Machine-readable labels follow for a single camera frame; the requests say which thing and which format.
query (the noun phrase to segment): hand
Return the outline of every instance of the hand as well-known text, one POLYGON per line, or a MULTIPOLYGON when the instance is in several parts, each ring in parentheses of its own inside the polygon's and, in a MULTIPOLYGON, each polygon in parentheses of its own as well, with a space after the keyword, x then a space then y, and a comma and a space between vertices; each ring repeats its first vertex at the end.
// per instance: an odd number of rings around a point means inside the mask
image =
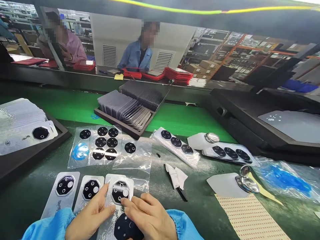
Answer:
POLYGON ((100 191, 90 200, 83 210, 67 227, 66 240, 87 240, 115 211, 116 206, 104 207, 109 184, 103 185, 100 191))
POLYGON ((145 240, 178 240, 176 225, 161 203, 149 193, 131 201, 122 198, 124 212, 144 234, 145 240))
POLYGON ((68 59, 68 60, 72 59, 72 54, 71 54, 71 53, 69 53, 68 51, 67 51, 67 52, 64 51, 61 47, 60 47, 60 49, 61 49, 62 55, 63 55, 66 59, 68 59))

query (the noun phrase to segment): yellow sticky note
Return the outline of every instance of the yellow sticky note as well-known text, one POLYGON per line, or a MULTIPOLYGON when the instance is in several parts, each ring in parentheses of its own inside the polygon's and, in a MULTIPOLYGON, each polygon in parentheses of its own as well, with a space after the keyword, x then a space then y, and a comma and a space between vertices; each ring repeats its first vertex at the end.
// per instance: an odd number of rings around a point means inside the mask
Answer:
POLYGON ((114 80, 123 80, 123 74, 116 74, 114 80))
POLYGON ((267 190, 265 190, 265 189, 257 182, 257 180, 254 179, 252 173, 249 173, 248 177, 251 178, 253 181, 255 181, 255 182, 258 184, 259 189, 260 189, 260 193, 261 193, 263 196, 265 196, 265 197, 267 197, 267 198, 269 198, 269 199, 271 199, 271 200, 273 200, 273 201, 275 201, 275 202, 277 202, 277 203, 279 203, 279 204, 281 204, 281 205, 283 206, 282 202, 280 202, 278 199, 275 198, 275 196, 273 196, 271 193, 269 193, 267 190))

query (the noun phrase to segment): blue sleeve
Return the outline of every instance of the blue sleeve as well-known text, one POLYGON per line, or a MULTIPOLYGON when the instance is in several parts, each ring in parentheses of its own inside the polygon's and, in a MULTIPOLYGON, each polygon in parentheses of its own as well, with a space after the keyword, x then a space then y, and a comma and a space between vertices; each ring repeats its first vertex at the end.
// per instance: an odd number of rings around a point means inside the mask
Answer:
POLYGON ((145 67, 145 71, 147 71, 147 72, 149 72, 149 69, 150 69, 151 57, 152 57, 152 53, 151 53, 151 55, 150 55, 150 58, 149 58, 149 61, 148 61, 147 65, 146 65, 146 67, 145 67))
POLYGON ((71 208, 61 209, 53 217, 44 218, 31 224, 24 233, 22 240, 64 240, 66 229, 74 218, 71 208))
POLYGON ((167 213, 176 224, 178 240, 203 240, 185 212, 170 209, 167 213))
POLYGON ((127 46, 126 50, 124 50, 124 53, 122 55, 122 58, 121 58, 121 61, 120 63, 118 64, 117 68, 124 68, 127 66, 128 64, 128 59, 129 59, 129 56, 130 56, 130 44, 127 46))

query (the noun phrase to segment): white cloth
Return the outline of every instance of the white cloth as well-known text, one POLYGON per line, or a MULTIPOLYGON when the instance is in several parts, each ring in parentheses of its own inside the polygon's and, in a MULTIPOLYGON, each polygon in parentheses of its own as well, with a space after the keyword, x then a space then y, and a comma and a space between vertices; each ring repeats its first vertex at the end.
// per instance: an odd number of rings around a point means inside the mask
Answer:
POLYGON ((176 189, 180 187, 183 190, 184 181, 188 176, 177 167, 173 168, 167 163, 165 163, 165 165, 167 172, 170 174, 173 188, 176 189))

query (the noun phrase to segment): air vent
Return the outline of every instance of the air vent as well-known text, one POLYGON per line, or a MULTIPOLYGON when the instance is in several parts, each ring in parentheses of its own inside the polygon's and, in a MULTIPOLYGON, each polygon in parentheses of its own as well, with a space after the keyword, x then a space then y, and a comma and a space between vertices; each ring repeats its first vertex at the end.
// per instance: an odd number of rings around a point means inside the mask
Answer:
POLYGON ((174 52, 164 52, 159 51, 156 65, 154 66, 155 71, 163 72, 165 67, 168 67, 171 59, 173 57, 174 52))
POLYGON ((106 67, 116 67, 116 64, 116 47, 110 45, 103 45, 103 65, 106 67))

